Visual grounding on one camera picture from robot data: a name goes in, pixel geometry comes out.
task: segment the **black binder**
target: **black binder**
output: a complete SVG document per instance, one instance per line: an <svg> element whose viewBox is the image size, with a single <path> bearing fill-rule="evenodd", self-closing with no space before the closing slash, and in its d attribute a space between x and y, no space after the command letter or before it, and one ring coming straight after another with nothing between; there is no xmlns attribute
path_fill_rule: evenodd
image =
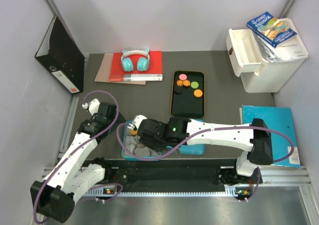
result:
<svg viewBox="0 0 319 225"><path fill-rule="evenodd" d="M84 56L57 17L52 19L35 58L71 93L83 92Z"/></svg>

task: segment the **book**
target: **book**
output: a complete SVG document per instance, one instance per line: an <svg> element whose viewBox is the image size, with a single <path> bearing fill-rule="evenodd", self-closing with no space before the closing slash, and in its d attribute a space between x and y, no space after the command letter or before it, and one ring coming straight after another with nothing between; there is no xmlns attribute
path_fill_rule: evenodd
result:
<svg viewBox="0 0 319 225"><path fill-rule="evenodd" d="M95 82L108 82L108 83L120 83L120 84L139 84L145 85L145 81L115 81L110 82L110 72L112 66L113 54L104 54L100 69L95 77Z"/></svg>
<svg viewBox="0 0 319 225"><path fill-rule="evenodd" d="M83 92L84 56L57 17L52 19L34 57L69 92Z"/></svg>
<svg viewBox="0 0 319 225"><path fill-rule="evenodd" d="M294 128L293 114L290 108L247 106L240 108L242 124L251 123L254 118L263 119L268 128L277 130L287 135L294 143L295 150L288 158L275 162L275 166L300 168L297 140ZM271 134L274 160L287 155L291 146L289 142L277 134Z"/></svg>
<svg viewBox="0 0 319 225"><path fill-rule="evenodd" d="M281 43L276 48L266 43L261 37L254 35L262 57L270 63L286 62L307 58L296 38Z"/></svg>
<svg viewBox="0 0 319 225"><path fill-rule="evenodd" d="M137 62L141 55L134 54L130 56L134 70L125 72L122 68L122 53L114 53L112 67L110 72L110 82L116 81L161 81L163 80L163 65L161 51L150 51L150 66L147 71L137 70Z"/></svg>
<svg viewBox="0 0 319 225"><path fill-rule="evenodd" d="M247 27L274 48L297 34L269 12L247 22Z"/></svg>

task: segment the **white plastic drawer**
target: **white plastic drawer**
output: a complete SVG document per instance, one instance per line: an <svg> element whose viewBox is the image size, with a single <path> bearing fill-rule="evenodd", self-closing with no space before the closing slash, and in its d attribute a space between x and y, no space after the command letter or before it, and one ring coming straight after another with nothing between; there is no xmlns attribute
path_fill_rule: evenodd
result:
<svg viewBox="0 0 319 225"><path fill-rule="evenodd" d="M259 48L250 29L229 29L226 39L228 55L237 77L241 73L257 72L262 66Z"/></svg>

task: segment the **white drawer organizer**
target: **white drawer organizer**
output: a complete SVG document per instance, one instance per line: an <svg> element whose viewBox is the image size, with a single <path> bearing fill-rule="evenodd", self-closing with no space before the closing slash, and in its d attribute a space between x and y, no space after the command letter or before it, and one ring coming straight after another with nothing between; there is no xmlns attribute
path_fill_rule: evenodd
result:
<svg viewBox="0 0 319 225"><path fill-rule="evenodd" d="M297 32L290 19L280 20ZM308 56L299 34L296 35L296 39ZM261 57L250 29L229 29L226 45L235 75L241 77L244 89L248 93L278 92L305 60L269 63Z"/></svg>

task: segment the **black round object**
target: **black round object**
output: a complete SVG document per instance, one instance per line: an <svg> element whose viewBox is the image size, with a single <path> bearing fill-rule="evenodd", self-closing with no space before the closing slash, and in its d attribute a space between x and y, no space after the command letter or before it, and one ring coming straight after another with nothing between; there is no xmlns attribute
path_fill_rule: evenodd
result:
<svg viewBox="0 0 319 225"><path fill-rule="evenodd" d="M175 94L181 94L182 93L182 87L181 86L175 86L174 93Z"/></svg>

